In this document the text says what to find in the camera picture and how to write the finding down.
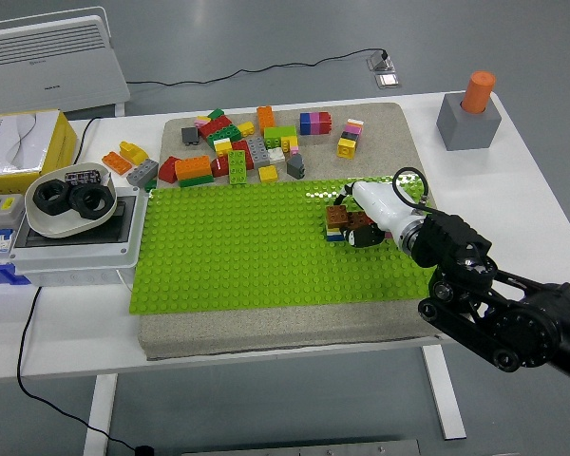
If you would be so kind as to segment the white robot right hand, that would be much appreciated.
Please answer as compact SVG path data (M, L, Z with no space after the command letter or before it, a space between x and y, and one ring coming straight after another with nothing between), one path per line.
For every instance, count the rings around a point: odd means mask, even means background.
M339 205L345 197L352 196L366 213L371 224L356 229L341 228L344 239L353 247L377 245L390 233L397 247L407 255L422 227L424 218L414 212L413 200L401 194L395 183L367 182L358 180L347 183L334 201Z

